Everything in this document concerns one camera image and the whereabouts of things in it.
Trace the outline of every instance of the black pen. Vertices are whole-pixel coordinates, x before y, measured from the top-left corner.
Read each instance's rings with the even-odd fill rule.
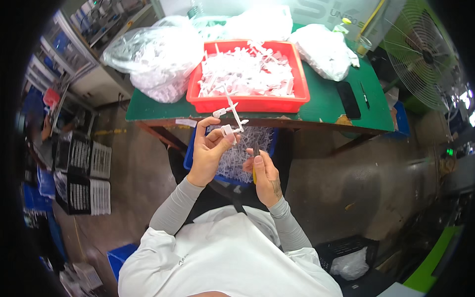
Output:
[[[364,92],[363,84],[360,82],[361,85],[361,90],[363,90],[363,96],[364,96],[364,101],[366,102],[366,106],[368,109],[370,108],[370,103],[368,102],[368,99],[366,98],[366,93]]]

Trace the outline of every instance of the gray arm sleeve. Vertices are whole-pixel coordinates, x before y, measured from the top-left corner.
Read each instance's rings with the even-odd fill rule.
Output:
[[[192,185],[185,177],[168,196],[167,200],[155,211],[149,226],[155,230],[175,235],[185,222],[203,189],[204,187]]]
[[[284,252],[312,247],[302,227],[300,227],[290,212],[289,203],[283,196],[279,202],[269,208],[269,211],[274,219],[277,234],[279,235]]]

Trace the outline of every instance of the glass cup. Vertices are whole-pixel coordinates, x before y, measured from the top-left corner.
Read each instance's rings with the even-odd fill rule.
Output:
[[[356,46],[353,49],[353,52],[357,54],[360,58],[364,58],[364,56],[368,53],[371,49],[373,44],[369,41],[366,37],[361,36]]]

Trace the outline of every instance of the white sticker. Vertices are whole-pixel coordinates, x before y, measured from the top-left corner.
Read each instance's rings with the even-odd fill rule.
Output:
[[[196,123],[198,121],[192,120],[192,119],[176,119],[175,124],[178,125],[185,125],[185,126],[190,126],[190,127],[196,127]]]

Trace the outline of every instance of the red plastic tray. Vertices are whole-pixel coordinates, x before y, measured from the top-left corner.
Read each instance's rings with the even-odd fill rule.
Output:
[[[216,53],[215,43],[218,44],[220,52],[234,51],[234,48],[249,48],[247,40],[224,40],[205,42],[205,50],[209,54]],[[287,41],[266,41],[264,48],[271,48],[274,52],[280,51],[289,59],[292,75],[294,76],[294,95],[292,97],[277,96],[230,96],[234,103],[239,102],[236,106],[237,111],[244,112],[282,112],[297,113],[300,106],[310,100],[308,92],[307,80],[305,78],[302,62],[295,46]],[[198,113],[212,113],[223,107],[228,107],[226,96],[198,97],[200,93],[200,85],[198,81],[202,76],[201,63],[191,73],[190,83],[188,84],[188,92],[186,100],[193,104]]]

